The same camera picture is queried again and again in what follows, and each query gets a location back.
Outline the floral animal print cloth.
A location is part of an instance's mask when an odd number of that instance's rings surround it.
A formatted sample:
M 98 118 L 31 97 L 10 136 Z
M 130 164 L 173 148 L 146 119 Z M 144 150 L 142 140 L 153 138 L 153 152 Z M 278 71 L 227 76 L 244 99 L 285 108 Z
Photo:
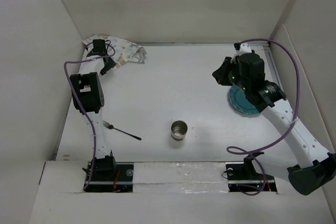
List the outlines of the floral animal print cloth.
M 83 40 L 82 43 L 85 45 L 85 55 L 92 50 L 92 43 L 94 39 L 103 39 L 106 42 L 108 55 L 113 54 L 111 47 L 113 47 L 116 51 L 116 53 L 112 56 L 112 59 L 116 63 L 116 66 L 112 68 L 113 71 L 122 67 L 127 62 L 145 64 L 147 52 L 142 46 L 122 38 L 106 35 L 94 35 L 86 40 Z

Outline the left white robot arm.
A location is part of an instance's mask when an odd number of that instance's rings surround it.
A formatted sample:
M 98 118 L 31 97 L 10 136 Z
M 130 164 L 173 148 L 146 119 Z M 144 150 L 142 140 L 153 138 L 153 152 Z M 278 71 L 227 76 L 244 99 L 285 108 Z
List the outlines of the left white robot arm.
M 82 114 L 88 128 L 89 139 L 93 149 L 91 165 L 85 171 L 88 174 L 100 174 L 105 180 L 112 180 L 117 175 L 117 165 L 109 146 L 102 121 L 102 108 L 104 107 L 104 95 L 99 79 L 99 71 L 107 72 L 107 57 L 90 56 L 81 64 L 77 74 L 70 75 L 67 71 L 69 64 L 64 63 L 64 71 L 68 80 L 73 104 Z

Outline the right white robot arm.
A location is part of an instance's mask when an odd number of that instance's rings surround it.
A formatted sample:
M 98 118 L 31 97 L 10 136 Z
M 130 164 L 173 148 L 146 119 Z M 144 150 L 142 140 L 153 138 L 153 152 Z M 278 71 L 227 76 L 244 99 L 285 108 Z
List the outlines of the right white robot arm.
M 229 153 L 243 155 L 244 159 L 240 168 L 228 168 L 226 173 L 240 176 L 238 189 L 244 194 L 250 185 L 243 184 L 243 180 L 261 179 L 261 185 L 252 193 L 258 195 L 267 176 L 273 176 L 288 181 L 298 193 L 309 195 L 335 178 L 335 154 L 319 143 L 298 118 L 300 92 L 296 92 L 292 108 L 280 86 L 266 80 L 265 63 L 248 42 L 235 43 L 235 55 L 226 57 L 212 76 L 218 84 L 242 91 L 245 100 L 281 136 L 252 151 L 229 146 Z

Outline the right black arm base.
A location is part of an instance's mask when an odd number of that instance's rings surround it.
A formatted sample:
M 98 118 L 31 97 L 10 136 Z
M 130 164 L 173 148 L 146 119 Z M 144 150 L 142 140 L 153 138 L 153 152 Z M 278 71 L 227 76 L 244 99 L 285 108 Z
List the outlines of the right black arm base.
M 264 179 L 262 173 L 255 170 L 253 161 L 247 156 L 240 162 L 225 163 L 225 170 L 221 176 L 227 180 L 230 193 L 254 195 L 260 191 L 277 192 L 275 178 L 265 175 Z

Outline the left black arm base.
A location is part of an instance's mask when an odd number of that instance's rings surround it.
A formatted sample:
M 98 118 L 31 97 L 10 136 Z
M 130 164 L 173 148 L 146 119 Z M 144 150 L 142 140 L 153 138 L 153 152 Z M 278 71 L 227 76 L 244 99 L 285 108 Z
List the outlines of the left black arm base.
M 117 163 L 117 171 L 110 174 L 104 171 L 100 174 L 94 172 L 89 182 L 90 163 L 82 168 L 86 173 L 83 190 L 87 193 L 131 193 L 133 192 L 133 163 Z

